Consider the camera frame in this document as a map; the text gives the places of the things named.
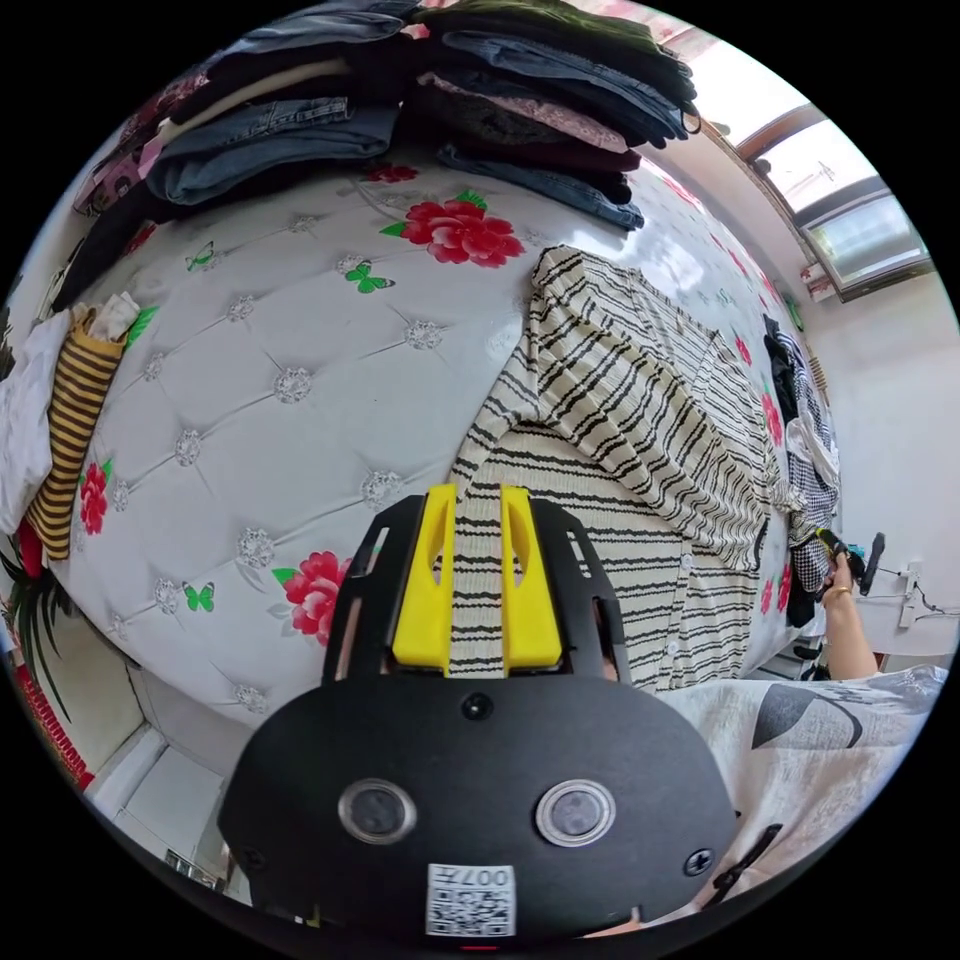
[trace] bed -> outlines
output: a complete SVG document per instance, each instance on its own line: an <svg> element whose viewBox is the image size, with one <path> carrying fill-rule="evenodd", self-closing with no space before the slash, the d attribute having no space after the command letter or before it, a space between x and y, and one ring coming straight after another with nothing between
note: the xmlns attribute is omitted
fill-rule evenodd
<svg viewBox="0 0 960 960"><path fill-rule="evenodd" d="M80 608L250 725L315 686L345 564L374 513L445 481L553 243L639 267L722 331L769 395L786 470L762 320L789 328L783 304L696 197L646 160L631 179L646 225L629 235L418 156L143 231L85 297L126 290L146 313L88 455L93 506L55 565ZM452 200L478 213L441 230ZM789 639L777 516L761 584L744 673Z"/></svg>

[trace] qr code label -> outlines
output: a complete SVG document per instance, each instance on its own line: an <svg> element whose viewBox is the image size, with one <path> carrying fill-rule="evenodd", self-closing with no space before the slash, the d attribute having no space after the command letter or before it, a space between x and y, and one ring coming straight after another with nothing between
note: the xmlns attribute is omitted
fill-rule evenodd
<svg viewBox="0 0 960 960"><path fill-rule="evenodd" d="M427 933L438 937L512 937L517 924L513 867L431 863Z"/></svg>

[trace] hand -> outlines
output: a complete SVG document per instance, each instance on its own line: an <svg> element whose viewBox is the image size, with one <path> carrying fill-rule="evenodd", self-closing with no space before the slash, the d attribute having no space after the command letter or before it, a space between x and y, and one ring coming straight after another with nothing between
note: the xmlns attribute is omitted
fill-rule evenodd
<svg viewBox="0 0 960 960"><path fill-rule="evenodd" d="M853 590L853 574L850 572L846 553L839 554L831 561L830 573L825 583L828 587L846 587L850 591Z"/></svg>

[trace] green butterfly print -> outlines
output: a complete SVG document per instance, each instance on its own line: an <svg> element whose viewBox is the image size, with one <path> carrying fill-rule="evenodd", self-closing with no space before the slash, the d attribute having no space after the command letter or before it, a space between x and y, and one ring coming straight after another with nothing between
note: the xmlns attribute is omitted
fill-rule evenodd
<svg viewBox="0 0 960 960"><path fill-rule="evenodd" d="M387 280L386 277L371 277L372 269L373 264L369 260L364 260L347 274L347 279L355 283L361 293L373 293L374 290L385 290L387 287L396 286L393 280Z"/></svg>
<svg viewBox="0 0 960 960"><path fill-rule="evenodd" d="M187 595L187 606L195 613L203 608L207 613L213 613L213 584L208 583L199 593L189 583L183 585L183 592Z"/></svg>
<svg viewBox="0 0 960 960"><path fill-rule="evenodd" d="M205 243L199 253L194 254L192 257L187 257L187 270L196 270L197 267L202 267L205 264L208 264L213 259L213 241L210 240Z"/></svg>

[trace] bracelet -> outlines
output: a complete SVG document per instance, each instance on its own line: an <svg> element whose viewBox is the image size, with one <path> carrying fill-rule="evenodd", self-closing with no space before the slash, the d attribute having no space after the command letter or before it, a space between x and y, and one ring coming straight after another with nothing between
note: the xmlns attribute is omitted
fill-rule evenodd
<svg viewBox="0 0 960 960"><path fill-rule="evenodd" d="M841 594L844 594L844 593L849 593L850 596L853 596L853 591L852 591L849 587L830 587L830 589L827 590L827 592L823 595L823 606L824 606L824 608L826 608L826 606L827 606L827 598L828 598L831 594L833 594L833 596L835 596L835 597L838 597L838 596L840 596Z"/></svg>

